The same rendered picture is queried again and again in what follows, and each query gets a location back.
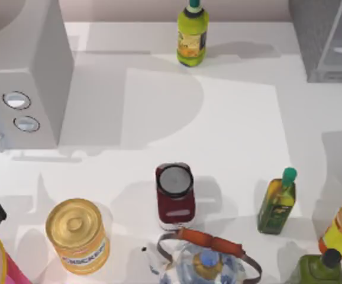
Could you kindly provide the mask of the green bottle with teal cap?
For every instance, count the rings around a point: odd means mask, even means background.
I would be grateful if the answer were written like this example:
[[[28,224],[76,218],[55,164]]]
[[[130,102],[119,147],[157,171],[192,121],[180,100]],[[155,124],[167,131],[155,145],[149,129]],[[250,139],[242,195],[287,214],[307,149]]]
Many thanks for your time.
[[[195,67],[202,63],[206,52],[208,23],[209,15],[202,7],[201,0],[189,0],[177,19],[176,55],[182,65]]]

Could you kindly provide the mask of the square olive oil bottle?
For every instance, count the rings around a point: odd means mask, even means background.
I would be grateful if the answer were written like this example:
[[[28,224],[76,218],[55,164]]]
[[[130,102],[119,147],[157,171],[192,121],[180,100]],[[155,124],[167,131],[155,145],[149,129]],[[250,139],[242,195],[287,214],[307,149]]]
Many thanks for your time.
[[[296,202],[296,177],[296,169],[287,167],[281,178],[275,178],[268,184],[257,215],[257,229],[260,233],[281,233]]]

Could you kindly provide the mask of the yellow and orange can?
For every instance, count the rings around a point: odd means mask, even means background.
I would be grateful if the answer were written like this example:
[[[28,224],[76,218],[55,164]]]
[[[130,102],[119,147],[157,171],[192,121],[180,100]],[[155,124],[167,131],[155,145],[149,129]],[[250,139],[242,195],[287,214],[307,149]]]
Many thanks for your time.
[[[101,212],[89,200],[73,198],[56,205],[47,217],[46,234],[62,265],[76,275],[95,273],[109,257]]]

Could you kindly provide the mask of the small microwave knob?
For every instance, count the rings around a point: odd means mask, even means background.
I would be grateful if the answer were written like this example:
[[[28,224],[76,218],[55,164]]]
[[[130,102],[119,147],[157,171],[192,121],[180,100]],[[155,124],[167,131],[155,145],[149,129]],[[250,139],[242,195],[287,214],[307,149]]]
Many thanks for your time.
[[[31,116],[15,118],[13,123],[20,131],[25,133],[33,133],[40,129],[40,123]]]

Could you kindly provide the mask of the large microwave knob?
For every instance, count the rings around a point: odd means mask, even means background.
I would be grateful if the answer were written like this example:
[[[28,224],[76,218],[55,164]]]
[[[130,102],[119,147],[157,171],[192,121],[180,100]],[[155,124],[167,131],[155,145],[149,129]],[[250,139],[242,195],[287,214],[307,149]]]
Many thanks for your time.
[[[31,99],[26,94],[18,91],[3,94],[2,100],[8,107],[16,110],[27,109],[31,105]]]

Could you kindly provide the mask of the pale microwave oven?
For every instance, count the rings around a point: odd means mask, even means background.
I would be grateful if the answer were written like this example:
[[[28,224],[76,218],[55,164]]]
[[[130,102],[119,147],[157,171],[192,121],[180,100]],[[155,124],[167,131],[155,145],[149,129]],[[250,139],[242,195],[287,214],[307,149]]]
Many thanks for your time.
[[[73,68],[59,0],[0,0],[0,151],[57,147]],[[8,107],[2,96],[12,91],[30,107]],[[13,120],[24,116],[40,129],[20,131]]]

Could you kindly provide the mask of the grey cabinet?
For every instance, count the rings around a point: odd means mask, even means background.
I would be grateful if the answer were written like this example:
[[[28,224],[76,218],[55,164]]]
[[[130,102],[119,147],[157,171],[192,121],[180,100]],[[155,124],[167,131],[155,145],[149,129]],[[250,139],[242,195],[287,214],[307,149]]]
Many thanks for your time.
[[[289,0],[310,83],[342,83],[342,0]]]

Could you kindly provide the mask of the dark green bottle black cap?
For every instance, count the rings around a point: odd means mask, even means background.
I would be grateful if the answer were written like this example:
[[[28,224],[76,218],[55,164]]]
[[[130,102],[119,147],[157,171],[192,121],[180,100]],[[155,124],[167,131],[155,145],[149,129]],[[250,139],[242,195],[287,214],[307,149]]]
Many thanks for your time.
[[[333,248],[322,255],[303,255],[284,284],[342,284],[341,259]]]

